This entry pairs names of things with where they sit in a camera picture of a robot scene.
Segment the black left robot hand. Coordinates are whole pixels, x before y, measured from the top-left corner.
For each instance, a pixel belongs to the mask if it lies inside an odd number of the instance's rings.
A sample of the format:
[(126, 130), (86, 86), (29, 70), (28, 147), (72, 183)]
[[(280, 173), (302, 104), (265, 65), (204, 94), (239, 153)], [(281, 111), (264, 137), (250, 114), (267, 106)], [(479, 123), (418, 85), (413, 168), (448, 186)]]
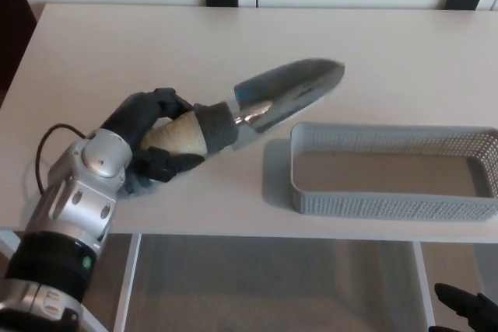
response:
[(201, 165), (205, 158), (195, 154), (173, 155), (152, 147), (143, 149), (141, 142), (146, 133), (160, 118), (179, 118), (193, 106), (176, 94), (172, 88), (159, 88), (152, 92), (130, 95), (101, 125), (103, 129), (121, 136), (132, 150), (132, 160), (126, 168), (125, 196), (140, 194), (154, 181), (167, 183), (176, 175)]

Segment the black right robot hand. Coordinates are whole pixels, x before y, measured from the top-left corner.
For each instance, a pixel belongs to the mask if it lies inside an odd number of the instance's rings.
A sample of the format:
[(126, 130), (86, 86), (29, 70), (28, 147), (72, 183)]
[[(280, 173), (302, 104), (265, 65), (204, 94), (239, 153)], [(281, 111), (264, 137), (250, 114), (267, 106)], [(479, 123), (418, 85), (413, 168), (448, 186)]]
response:
[(497, 304), (482, 293), (474, 295), (444, 283), (436, 283), (434, 291), (438, 300), (464, 317), (473, 331), (497, 331)]

